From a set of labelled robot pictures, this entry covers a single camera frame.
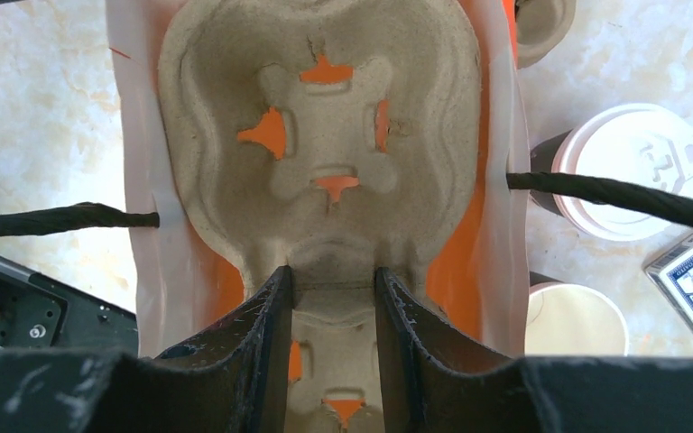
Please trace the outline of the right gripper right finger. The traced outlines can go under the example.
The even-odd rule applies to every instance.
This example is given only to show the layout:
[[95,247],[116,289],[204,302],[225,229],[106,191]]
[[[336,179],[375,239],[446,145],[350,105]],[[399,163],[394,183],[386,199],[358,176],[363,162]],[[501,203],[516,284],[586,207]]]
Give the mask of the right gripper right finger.
[[693,432],[693,358],[511,358],[374,275],[389,432]]

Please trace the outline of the white plastic cup lid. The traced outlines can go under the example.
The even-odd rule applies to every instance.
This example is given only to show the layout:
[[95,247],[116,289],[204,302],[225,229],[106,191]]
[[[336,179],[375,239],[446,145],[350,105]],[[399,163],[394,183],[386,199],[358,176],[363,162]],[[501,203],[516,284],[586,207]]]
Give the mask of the white plastic cup lid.
[[[693,198],[693,127],[654,104],[615,106],[561,135],[550,171]],[[638,241],[669,226],[641,212],[559,195],[552,200],[576,228],[605,240]]]

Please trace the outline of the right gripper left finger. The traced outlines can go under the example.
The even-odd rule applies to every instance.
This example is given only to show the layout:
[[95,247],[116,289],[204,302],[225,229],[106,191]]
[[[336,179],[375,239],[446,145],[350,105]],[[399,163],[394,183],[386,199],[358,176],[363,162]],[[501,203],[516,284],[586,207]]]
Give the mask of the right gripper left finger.
[[0,350],[0,432],[281,432],[293,275],[154,358],[119,349]]

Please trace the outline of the orange paper bag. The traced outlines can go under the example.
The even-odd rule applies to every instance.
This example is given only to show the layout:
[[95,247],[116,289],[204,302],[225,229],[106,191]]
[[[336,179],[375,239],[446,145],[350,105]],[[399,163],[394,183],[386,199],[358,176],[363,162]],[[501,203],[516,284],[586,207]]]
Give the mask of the orange paper bag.
[[[433,265],[429,284],[454,324],[504,351],[526,312],[527,196],[497,171],[527,151],[507,18],[498,1],[465,1],[485,76],[485,185]],[[160,229],[86,229],[0,239],[0,254],[118,306],[156,355],[219,318],[238,272],[190,226],[173,185],[157,59],[178,1],[22,1],[0,5],[0,214],[100,202],[156,210]]]

